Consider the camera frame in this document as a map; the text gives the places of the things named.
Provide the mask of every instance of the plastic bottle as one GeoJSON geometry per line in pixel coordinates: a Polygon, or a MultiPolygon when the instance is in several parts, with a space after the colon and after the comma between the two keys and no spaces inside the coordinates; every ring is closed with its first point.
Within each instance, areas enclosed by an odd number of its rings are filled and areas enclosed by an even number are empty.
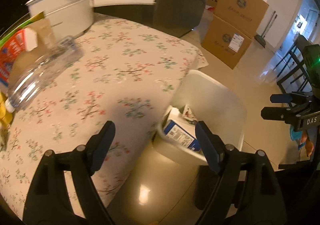
{"type": "Polygon", "coordinates": [[[61,72],[81,58],[71,37],[60,41],[50,54],[39,58],[35,64],[27,69],[8,90],[5,107],[8,112],[25,109],[36,97],[37,93],[49,85],[61,72]]]}

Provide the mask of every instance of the bottle cap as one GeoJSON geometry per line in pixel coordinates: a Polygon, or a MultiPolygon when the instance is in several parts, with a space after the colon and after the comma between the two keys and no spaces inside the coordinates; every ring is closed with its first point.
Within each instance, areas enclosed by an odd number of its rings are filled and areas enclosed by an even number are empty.
{"type": "Polygon", "coordinates": [[[9,113],[14,112],[15,108],[11,105],[11,103],[10,103],[10,101],[8,99],[5,101],[4,105],[5,105],[6,110],[9,113]]]}

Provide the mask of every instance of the white trash can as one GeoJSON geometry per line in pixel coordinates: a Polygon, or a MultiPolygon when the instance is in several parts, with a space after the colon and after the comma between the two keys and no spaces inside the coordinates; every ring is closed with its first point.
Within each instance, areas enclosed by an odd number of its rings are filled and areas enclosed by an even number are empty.
{"type": "MultiPolygon", "coordinates": [[[[200,71],[190,70],[170,104],[180,111],[189,105],[197,119],[203,120],[225,144],[242,149],[247,110],[239,97],[221,83],[200,71]]],[[[157,124],[153,140],[155,151],[179,164],[207,165],[203,154],[181,146],[164,134],[163,127],[172,107],[157,124]]]]}

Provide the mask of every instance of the table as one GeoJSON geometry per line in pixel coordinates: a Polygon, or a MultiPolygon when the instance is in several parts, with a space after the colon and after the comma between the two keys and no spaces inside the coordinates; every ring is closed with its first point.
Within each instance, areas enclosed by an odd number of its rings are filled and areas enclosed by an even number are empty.
{"type": "MultiPolygon", "coordinates": [[[[43,153],[71,151],[112,120],[116,136],[92,177],[107,206],[184,76],[207,65],[201,51],[186,41],[101,14],[95,14],[95,23],[76,42],[83,57],[17,112],[7,150],[0,152],[0,193],[20,218],[43,153]]],[[[73,210],[81,216],[71,173],[65,177],[73,210]]]]}

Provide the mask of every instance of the chair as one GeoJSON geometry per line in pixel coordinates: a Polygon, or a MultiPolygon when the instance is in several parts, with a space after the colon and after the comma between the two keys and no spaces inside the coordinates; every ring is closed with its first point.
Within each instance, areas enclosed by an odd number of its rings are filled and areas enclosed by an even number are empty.
{"type": "Polygon", "coordinates": [[[282,93],[286,93],[284,87],[282,86],[282,83],[286,81],[290,76],[292,76],[296,71],[299,69],[302,71],[302,74],[300,74],[297,78],[295,78],[291,83],[295,82],[298,80],[300,77],[305,76],[305,80],[303,83],[300,85],[297,91],[302,91],[304,87],[307,85],[307,83],[310,81],[309,75],[306,71],[306,69],[303,67],[304,66],[304,60],[302,59],[301,61],[298,59],[296,56],[295,52],[298,49],[300,52],[303,51],[303,49],[311,45],[311,43],[303,36],[303,35],[298,35],[297,39],[294,41],[293,45],[290,47],[289,51],[286,53],[286,55],[283,57],[283,59],[276,65],[276,67],[279,66],[279,64],[284,61],[284,59],[289,55],[288,61],[285,63],[284,67],[280,71],[280,73],[277,75],[279,77],[281,73],[284,71],[285,67],[289,64],[290,60],[293,59],[293,61],[297,64],[297,66],[292,69],[289,73],[287,73],[283,78],[281,78],[279,81],[277,81],[277,85],[279,86],[280,90],[282,93]]]}

